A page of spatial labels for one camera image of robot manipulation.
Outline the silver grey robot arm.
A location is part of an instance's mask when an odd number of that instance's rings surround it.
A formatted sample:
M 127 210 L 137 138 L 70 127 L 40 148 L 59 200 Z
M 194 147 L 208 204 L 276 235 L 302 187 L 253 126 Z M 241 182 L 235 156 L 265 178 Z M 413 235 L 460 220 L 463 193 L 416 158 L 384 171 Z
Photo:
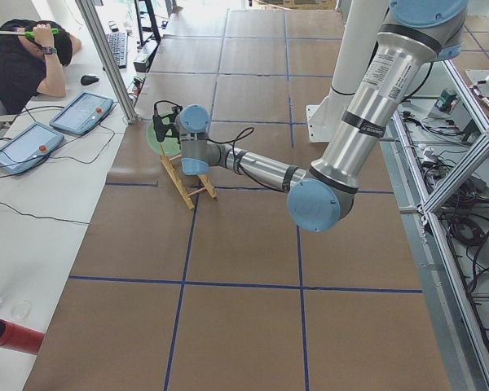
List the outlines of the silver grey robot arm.
M 326 231 L 351 211 L 359 173 L 420 68 L 459 55 L 466 15 L 464 1 L 352 2 L 329 93 L 307 109 L 311 137 L 327 143 L 308 169 L 212 140 L 195 104 L 155 114 L 156 139 L 177 141 L 186 175 L 220 166 L 247 176 L 284 192 L 299 227 Z

